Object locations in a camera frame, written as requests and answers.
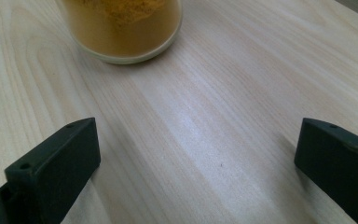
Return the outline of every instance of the orange powder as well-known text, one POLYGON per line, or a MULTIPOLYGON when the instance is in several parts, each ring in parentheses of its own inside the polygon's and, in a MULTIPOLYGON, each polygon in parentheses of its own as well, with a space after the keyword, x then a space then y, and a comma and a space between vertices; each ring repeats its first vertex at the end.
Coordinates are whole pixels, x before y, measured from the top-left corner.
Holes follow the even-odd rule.
POLYGON ((113 57, 136 57, 166 42, 181 20, 178 0, 58 0, 76 40, 113 57))

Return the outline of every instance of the black clamp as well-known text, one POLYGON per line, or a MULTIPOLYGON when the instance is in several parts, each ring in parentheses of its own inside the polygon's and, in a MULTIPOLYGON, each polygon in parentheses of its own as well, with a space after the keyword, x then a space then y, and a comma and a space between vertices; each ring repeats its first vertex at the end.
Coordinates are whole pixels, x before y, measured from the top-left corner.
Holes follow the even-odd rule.
POLYGON ((304 119, 296 166, 358 223, 358 136, 337 125, 304 119))
POLYGON ((64 126, 5 169, 0 223, 61 223, 100 162, 95 119, 64 126))

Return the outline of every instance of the yellow powder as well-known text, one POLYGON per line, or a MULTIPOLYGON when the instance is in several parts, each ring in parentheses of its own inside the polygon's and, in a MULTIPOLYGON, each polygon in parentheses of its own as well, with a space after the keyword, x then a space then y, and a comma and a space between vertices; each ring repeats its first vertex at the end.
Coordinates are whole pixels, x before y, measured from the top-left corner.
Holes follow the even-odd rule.
POLYGON ((139 56, 178 28, 178 0, 58 0, 82 45, 115 57, 139 56))

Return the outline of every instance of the glass jar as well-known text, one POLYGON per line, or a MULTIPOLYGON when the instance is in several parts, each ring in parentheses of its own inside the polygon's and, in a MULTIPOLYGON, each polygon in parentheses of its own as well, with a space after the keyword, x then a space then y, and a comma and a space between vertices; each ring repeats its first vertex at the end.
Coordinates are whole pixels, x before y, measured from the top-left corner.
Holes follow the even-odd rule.
POLYGON ((180 0, 56 0, 78 45, 108 63, 138 63, 165 50, 182 23, 180 0))

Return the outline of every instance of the wood grain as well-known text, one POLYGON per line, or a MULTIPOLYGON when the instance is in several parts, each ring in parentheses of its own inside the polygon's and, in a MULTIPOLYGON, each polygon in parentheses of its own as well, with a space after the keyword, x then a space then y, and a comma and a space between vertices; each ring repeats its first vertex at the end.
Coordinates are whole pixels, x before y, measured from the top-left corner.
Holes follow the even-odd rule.
POLYGON ((4 169, 97 120, 102 165, 64 223, 353 223, 293 164, 302 118, 358 134, 358 14, 333 0, 183 0, 135 65, 82 52, 53 0, 0 0, 4 169))

